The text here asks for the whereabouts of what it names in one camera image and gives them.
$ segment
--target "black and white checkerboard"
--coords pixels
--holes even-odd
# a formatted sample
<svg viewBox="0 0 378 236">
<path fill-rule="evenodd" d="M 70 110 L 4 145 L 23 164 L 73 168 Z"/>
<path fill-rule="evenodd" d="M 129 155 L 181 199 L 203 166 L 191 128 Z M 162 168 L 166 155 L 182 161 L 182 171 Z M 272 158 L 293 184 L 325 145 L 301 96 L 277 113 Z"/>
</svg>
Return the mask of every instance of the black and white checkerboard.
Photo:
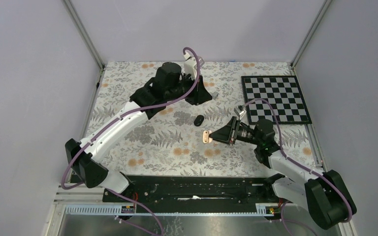
<svg viewBox="0 0 378 236">
<path fill-rule="evenodd" d="M 311 118 L 296 76 L 242 76 L 244 100 L 264 98 L 276 113 L 280 124 L 309 124 Z M 268 105 L 260 101 L 247 107 L 250 124 L 259 119 L 273 120 Z"/>
</svg>

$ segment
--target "floral patterned surface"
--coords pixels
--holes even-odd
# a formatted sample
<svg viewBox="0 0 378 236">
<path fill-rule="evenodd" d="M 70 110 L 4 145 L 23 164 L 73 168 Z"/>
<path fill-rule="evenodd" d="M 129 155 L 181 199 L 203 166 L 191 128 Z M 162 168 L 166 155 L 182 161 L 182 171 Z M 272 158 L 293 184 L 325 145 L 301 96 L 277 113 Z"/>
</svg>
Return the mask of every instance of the floral patterned surface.
<svg viewBox="0 0 378 236">
<path fill-rule="evenodd" d="M 162 62 L 110 62 L 97 96 L 87 135 L 91 134 L 153 77 Z M 286 62 L 206 62 L 201 73 L 206 89 L 217 91 L 216 100 L 199 106 L 180 101 L 135 128 L 110 150 L 103 164 L 129 175 L 267 177 L 275 173 L 255 158 L 254 145 L 236 142 L 233 147 L 202 143 L 204 130 L 217 130 L 243 104 L 241 76 L 289 75 Z M 200 127 L 197 115 L 205 117 Z M 286 153 L 314 166 L 307 132 L 303 125 L 281 125 Z"/>
</svg>

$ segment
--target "wire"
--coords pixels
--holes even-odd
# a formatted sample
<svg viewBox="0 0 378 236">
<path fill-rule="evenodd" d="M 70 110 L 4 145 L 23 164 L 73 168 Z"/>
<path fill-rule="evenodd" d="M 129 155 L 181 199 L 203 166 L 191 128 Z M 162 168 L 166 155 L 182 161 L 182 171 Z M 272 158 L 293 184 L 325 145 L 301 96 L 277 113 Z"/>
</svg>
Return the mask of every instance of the wire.
<svg viewBox="0 0 378 236">
<path fill-rule="evenodd" d="M 278 204 L 278 208 L 280 208 L 280 207 L 281 207 L 282 203 L 283 203 L 283 200 L 282 200 L 281 198 L 279 198 L 279 204 Z"/>
<path fill-rule="evenodd" d="M 200 73 L 201 73 L 201 68 L 200 68 L 200 62 L 199 62 L 199 57 L 198 55 L 195 53 L 195 51 L 190 48 L 190 47 L 185 47 L 183 49 L 183 54 L 186 54 L 186 51 L 190 51 L 192 54 L 193 54 L 193 57 L 195 57 L 195 60 L 196 60 L 196 79 L 192 85 L 192 87 L 190 87 L 190 89 L 185 93 L 183 94 L 182 96 L 180 96 L 179 98 L 175 99 L 175 100 L 172 100 L 170 102 L 166 102 L 166 103 L 163 103 L 163 104 L 158 104 L 158 105 L 153 105 L 153 106 L 147 106 L 147 107 L 140 107 L 140 108 L 136 108 L 136 109 L 133 109 L 133 110 L 130 110 L 130 111 L 127 111 L 125 112 L 124 114 L 120 115 L 121 118 L 124 118 L 125 116 L 131 114 L 131 113 L 134 113 L 134 112 L 138 112 L 138 111 L 142 111 L 142 110 L 148 110 L 148 109 L 153 109 L 153 108 L 159 108 L 159 107 L 165 107 L 165 106 L 168 106 L 168 105 L 172 105 L 182 99 L 184 99 L 185 97 L 187 97 L 196 87 L 196 85 L 198 84 L 199 82 L 199 76 L 200 76 Z"/>
<path fill-rule="evenodd" d="M 280 222 L 282 222 L 282 221 L 281 220 L 261 220 L 261 221 L 255 221 L 254 223 L 280 223 Z M 308 225 L 306 225 L 306 224 L 304 224 L 302 222 L 299 222 L 299 221 L 296 221 L 296 220 L 286 220 L 286 219 L 284 220 L 284 222 L 300 225 L 300 226 L 302 226 L 302 227 L 307 228 L 308 230 L 310 230 L 314 235 L 318 236 L 316 234 L 315 230 L 313 230 L 311 227 L 309 227 Z"/>
<path fill-rule="evenodd" d="M 144 208 L 146 211 L 148 211 L 148 213 L 150 213 L 150 214 L 154 217 L 154 219 L 157 221 L 158 225 L 160 226 L 161 234 L 159 235 L 159 234 L 156 234 L 156 233 L 150 232 L 150 231 L 144 229 L 143 227 L 138 226 L 138 225 L 136 225 L 136 224 L 134 224 L 134 223 L 128 222 L 128 221 L 126 221 L 126 220 L 124 220 L 124 221 L 122 221 L 122 222 L 126 222 L 127 224 L 132 225 L 132 226 L 134 226 L 134 227 L 136 227 L 136 228 L 138 228 L 138 229 L 141 229 L 142 231 L 147 232 L 147 233 L 149 233 L 149 234 L 151 234 L 151 235 L 155 235 L 155 236 L 163 236 L 163 235 L 164 235 L 164 228 L 163 228 L 163 225 L 161 224 L 159 218 L 158 218 L 158 217 L 157 217 L 157 216 L 156 216 L 156 215 L 155 215 L 155 214 L 154 214 L 154 213 L 153 213 L 148 207 L 146 207 L 144 204 L 142 204 L 142 203 L 140 203 L 140 202 L 134 201 L 133 199 L 127 198 L 127 197 L 125 197 L 125 196 L 123 196 L 123 195 L 121 195 L 121 194 L 115 192 L 114 190 L 111 190 L 111 189 L 109 189 L 109 188 L 107 188 L 107 190 L 110 191 L 111 193 L 113 193 L 114 195 L 116 195 L 116 196 L 118 196 L 118 197 L 120 197 L 120 198 L 126 200 L 126 201 L 129 201 L 129 202 L 132 202 L 132 203 L 134 203 L 134 204 L 140 205 L 142 208 Z"/>
<path fill-rule="evenodd" d="M 348 210 L 348 217 L 345 221 L 343 222 L 349 222 L 353 216 L 353 213 L 351 211 L 351 206 L 350 204 L 348 203 L 347 199 L 345 198 L 345 196 L 340 192 L 340 190 L 338 190 L 338 188 L 336 188 L 329 180 L 327 180 L 324 176 L 322 176 L 321 174 L 313 171 L 312 169 L 302 165 L 301 163 L 293 160 L 292 158 L 288 157 L 287 154 L 285 153 L 285 151 L 283 150 L 283 147 L 282 147 L 282 132 L 281 132 L 281 129 L 280 129 L 280 125 L 279 125 L 279 122 L 277 120 L 277 117 L 276 117 L 276 114 L 275 114 L 275 111 L 273 110 L 273 107 L 272 105 L 270 105 L 270 103 L 266 100 L 266 99 L 263 99 L 263 98 L 256 98 L 256 99 L 252 99 L 250 101 L 248 101 L 247 103 L 244 104 L 244 106 L 248 106 L 249 104 L 252 104 L 256 101 L 260 100 L 261 102 L 264 102 L 266 103 L 269 107 L 270 107 L 270 110 L 272 111 L 272 115 L 273 115 L 273 119 L 275 120 L 275 123 L 276 123 L 276 127 L 278 129 L 278 132 L 279 132 L 279 146 L 280 146 L 280 151 L 281 151 L 281 154 L 287 159 L 289 160 L 290 162 L 292 162 L 293 164 L 295 164 L 296 166 L 299 166 L 300 168 L 306 170 L 307 172 L 311 173 L 311 174 L 314 174 L 316 175 L 317 177 L 321 178 L 324 182 L 326 182 L 339 196 L 340 198 L 343 200 L 343 202 L 345 203 L 346 207 L 347 207 L 347 210 Z"/>
<path fill-rule="evenodd" d="M 190 51 L 192 54 L 193 54 L 193 57 L 195 58 L 195 60 L 196 60 L 196 78 L 195 78 L 195 81 L 193 82 L 193 85 L 192 85 L 192 87 L 190 87 L 190 89 L 185 93 L 185 94 L 183 94 L 182 96 L 180 96 L 179 98 L 177 98 L 177 99 L 175 99 L 175 100 L 172 100 L 172 101 L 170 101 L 170 102 L 166 102 L 166 103 L 163 103 L 163 104 L 158 104 L 158 105 L 153 105 L 153 106 L 147 106 L 147 107 L 140 107 L 140 108 L 137 108 L 137 109 L 133 109 L 133 110 L 130 110 L 130 111 L 127 111 L 127 112 L 125 112 L 124 114 L 122 114 L 122 115 L 120 115 L 120 117 L 118 118 L 115 118 L 115 119 L 113 119 L 111 122 L 109 122 L 106 126 L 104 126 L 96 135 L 94 135 L 93 136 L 93 138 L 91 138 L 91 142 L 93 142 L 93 141 L 95 141 L 100 135 L 102 135 L 103 134 L 103 132 L 105 132 L 107 129 L 109 129 L 112 125 L 114 125 L 117 121 L 119 121 L 119 120 L 121 120 L 121 119 L 123 119 L 125 116 L 127 116 L 127 115 L 129 115 L 129 114 L 131 114 L 131 113 L 134 113 L 134 112 L 137 112 L 137 111 L 142 111 L 142 110 L 148 110 L 148 109 L 153 109 L 153 108 L 159 108 L 159 107 L 164 107 L 164 106 L 168 106 L 168 105 L 171 105 L 171 104 L 174 104 L 174 103 L 176 103 L 176 102 L 178 102 L 178 101 L 180 101 L 180 100 L 182 100 L 182 99 L 184 99 L 184 98 L 186 98 L 194 89 L 195 89 L 195 87 L 196 87 L 196 85 L 198 84 L 198 82 L 199 82 L 199 77 L 200 77 L 200 62 L 199 62 L 199 57 L 198 57 L 198 55 L 196 54 L 196 52 L 192 49 L 192 48 L 189 48 L 189 47 L 185 47 L 184 49 L 183 49 L 183 54 L 186 54 L 186 51 Z M 62 189 L 64 189 L 64 190 L 69 190 L 69 189 L 72 189 L 72 188 L 75 188 L 75 187 L 77 187 L 77 186 L 79 186 L 79 185 L 81 185 L 83 182 L 79 182 L 79 183 L 77 183 L 77 184 L 75 184 L 75 185 L 72 185 L 72 186 L 66 186 L 65 185 L 65 182 L 66 182 L 66 177 L 67 177 L 67 174 L 68 174 L 68 172 L 69 172 L 69 170 L 70 170 L 70 168 L 73 166 L 73 163 L 77 160 L 77 158 L 79 158 L 79 156 L 85 151 L 85 149 L 86 148 L 88 148 L 89 146 L 90 146 L 91 144 L 90 143 L 86 143 L 76 154 L 75 154 L 75 156 L 72 158 L 72 160 L 69 162 L 69 164 L 68 164 L 68 166 L 67 166 L 67 168 L 65 169 L 65 171 L 64 171 L 64 173 L 63 173 L 63 176 L 62 176 L 62 181 L 61 181 L 61 186 L 62 186 Z M 158 225 L 160 226 L 160 229 L 161 229 L 161 236 L 162 235 L 164 235 L 164 228 L 163 228 L 163 225 L 160 223 L 160 221 L 159 221 L 159 219 L 156 217 L 156 215 L 152 212 L 152 211 L 150 211 L 149 209 L 148 209 L 148 207 L 146 207 L 145 205 L 143 205 L 142 203 L 139 203 L 139 202 L 137 202 L 137 201 L 134 201 L 134 200 L 132 200 L 132 199 L 129 199 L 129 198 L 127 198 L 127 197 L 124 197 L 124 196 L 122 196 L 121 194 L 119 194 L 119 193 L 116 193 L 116 192 L 114 192 L 113 190 L 110 190 L 110 189 L 108 189 L 109 191 L 111 191 L 113 194 L 115 194 L 116 196 L 118 196 L 118 197 L 120 197 L 120 198 L 123 198 L 123 199 L 125 199 L 125 200 L 127 200 L 127 201 L 130 201 L 130 202 L 132 202 L 132 203 L 136 203 L 136 204 L 138 204 L 138 205 L 140 205 L 140 206 L 142 206 L 145 210 L 147 210 L 154 218 L 155 218 L 155 220 L 157 221 L 157 223 L 158 223 Z M 135 226 L 136 228 L 139 228 L 139 229 L 141 229 L 141 230 L 143 230 L 143 231 L 145 231 L 145 232 L 148 232 L 149 234 L 153 234 L 153 235 L 156 235 L 157 236 L 157 234 L 154 234 L 154 233 L 151 233 L 151 232 L 149 232 L 148 230 L 146 230 L 146 229 L 144 229 L 144 228 L 142 228 L 142 227 L 140 227 L 140 226 L 137 226 L 137 225 L 135 225 L 135 224 L 133 224 L 133 223 L 130 223 L 130 222 L 126 222 L 126 223 L 128 223 L 128 224 L 130 224 L 130 225 L 132 225 L 132 226 Z"/>
<path fill-rule="evenodd" d="M 299 222 L 299 221 L 296 221 L 296 220 L 286 220 L 283 216 L 283 213 L 284 213 L 284 207 L 286 206 L 286 204 L 289 203 L 289 201 L 286 201 L 285 203 L 283 203 L 282 205 L 282 210 L 281 210 L 281 220 L 282 220 L 282 223 L 284 225 L 284 228 L 287 230 L 287 232 L 293 236 L 292 232 L 287 228 L 286 226 L 286 223 L 294 223 L 294 224 L 297 224 L 297 225 L 300 225 L 302 227 L 305 227 L 307 228 L 308 230 L 310 230 L 315 236 L 318 236 L 315 232 L 315 230 L 313 230 L 311 227 L 309 227 L 308 225 L 302 223 L 302 222 Z"/>
</svg>

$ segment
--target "grey floor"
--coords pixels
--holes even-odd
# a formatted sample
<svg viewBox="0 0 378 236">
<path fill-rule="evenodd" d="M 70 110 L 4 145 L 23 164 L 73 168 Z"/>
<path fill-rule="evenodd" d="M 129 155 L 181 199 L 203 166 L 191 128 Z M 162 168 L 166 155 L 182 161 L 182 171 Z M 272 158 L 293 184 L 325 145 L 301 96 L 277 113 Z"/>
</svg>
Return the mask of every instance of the grey floor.
<svg viewBox="0 0 378 236">
<path fill-rule="evenodd" d="M 286 219 L 294 219 L 311 226 L 319 236 L 339 236 L 337 227 L 328 231 L 316 226 L 309 214 L 295 206 L 286 208 Z M 166 236 L 288 236 L 282 223 L 263 222 L 264 217 L 251 216 L 167 216 L 159 217 Z M 134 216 L 129 221 L 160 233 L 153 217 Z M 313 234 L 300 226 L 288 223 L 295 236 Z M 63 220 L 60 236 L 149 236 L 148 233 L 124 223 L 119 224 L 113 216 L 70 215 Z"/>
</svg>

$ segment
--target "grey wall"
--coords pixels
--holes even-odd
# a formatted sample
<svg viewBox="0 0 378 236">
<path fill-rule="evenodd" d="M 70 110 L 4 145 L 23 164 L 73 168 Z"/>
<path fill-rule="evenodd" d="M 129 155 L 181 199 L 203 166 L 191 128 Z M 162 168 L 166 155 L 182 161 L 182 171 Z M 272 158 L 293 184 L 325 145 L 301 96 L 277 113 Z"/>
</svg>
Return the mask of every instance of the grey wall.
<svg viewBox="0 0 378 236">
<path fill-rule="evenodd" d="M 62 1 L 0 1 L 0 236 L 41 233 L 97 74 Z"/>
<path fill-rule="evenodd" d="M 102 59 L 291 61 L 324 0 L 73 0 Z"/>
<path fill-rule="evenodd" d="M 378 1 L 334 1 L 297 72 L 327 163 L 357 205 L 358 235 L 378 235 Z"/>
</svg>

